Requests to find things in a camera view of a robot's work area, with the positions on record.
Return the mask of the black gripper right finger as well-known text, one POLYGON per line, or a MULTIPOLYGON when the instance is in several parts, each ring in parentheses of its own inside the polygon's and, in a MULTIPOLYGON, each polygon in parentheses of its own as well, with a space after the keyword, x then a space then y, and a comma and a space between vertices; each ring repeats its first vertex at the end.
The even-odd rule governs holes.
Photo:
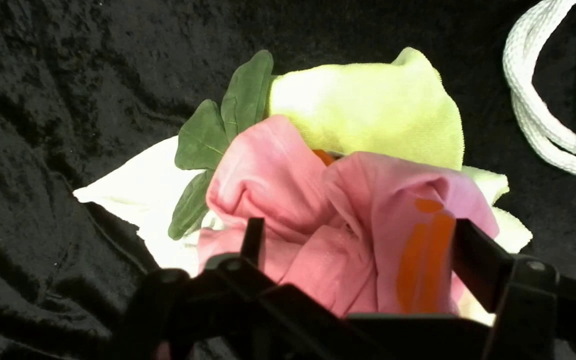
POLYGON ((452 267, 484 309, 494 311, 514 258, 469 219, 454 229, 452 267))

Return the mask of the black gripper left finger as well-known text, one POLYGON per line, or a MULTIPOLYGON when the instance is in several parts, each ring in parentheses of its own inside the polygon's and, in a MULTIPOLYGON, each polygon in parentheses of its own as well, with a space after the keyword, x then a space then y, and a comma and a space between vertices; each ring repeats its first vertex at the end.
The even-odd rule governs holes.
POLYGON ((249 264, 257 266, 261 241, 264 241, 264 219, 249 218, 245 223, 239 255, 248 260, 249 264))

